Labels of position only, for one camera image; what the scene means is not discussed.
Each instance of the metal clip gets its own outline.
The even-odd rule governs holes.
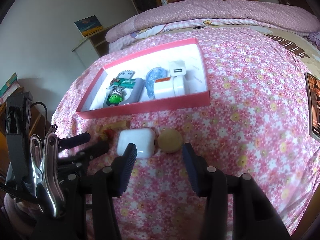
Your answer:
[[[44,138],[44,150],[37,135],[30,138],[31,164],[34,182],[34,194],[44,199],[42,212],[51,212],[52,217],[64,214],[65,198],[58,182],[59,139],[54,132],[48,132]]]
[[[57,129],[58,129],[58,125],[53,124],[53,125],[50,126],[50,128],[48,130],[48,133],[49,132],[56,132]]]

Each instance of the poster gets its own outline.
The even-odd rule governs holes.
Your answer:
[[[91,34],[94,34],[98,31],[103,30],[101,23],[99,22],[99,20],[95,15],[87,17],[80,21],[76,21],[75,24],[78,27],[83,37],[87,37]]]

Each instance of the screw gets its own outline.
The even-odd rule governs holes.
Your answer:
[[[77,177],[76,174],[72,173],[68,176],[68,180],[74,180]]]
[[[217,169],[216,169],[216,167],[208,166],[208,167],[207,167],[207,171],[209,171],[209,172],[216,172]]]
[[[250,180],[251,179],[251,175],[249,173],[245,173],[242,175],[242,178],[245,180]]]
[[[104,173],[109,173],[109,172],[112,171],[112,168],[111,168],[110,166],[106,166],[106,167],[104,167],[104,168],[102,169],[102,171],[103,171]]]

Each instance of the round yellow object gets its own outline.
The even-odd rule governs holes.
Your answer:
[[[182,135],[175,129],[165,129],[158,138],[159,148],[166,153],[175,153],[182,148]]]

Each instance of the bed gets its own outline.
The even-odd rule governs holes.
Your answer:
[[[209,165],[236,176],[250,173],[292,234],[320,183],[320,144],[308,134],[304,79],[305,72],[320,77],[320,52],[306,38],[319,30],[316,17],[301,8],[255,1],[188,0],[146,11],[107,33],[113,52],[73,82],[52,123],[60,138],[89,132],[89,144],[105,124],[122,120],[157,134],[177,129]],[[102,66],[186,38],[196,38],[203,51],[210,106],[93,120],[75,113]],[[88,172],[109,165],[115,150],[116,144],[93,160]],[[191,189],[181,152],[159,149],[136,161],[127,191],[114,200],[123,239],[131,240],[197,239],[204,204]],[[228,209],[231,239],[231,197]],[[90,212],[87,221],[93,237]]]

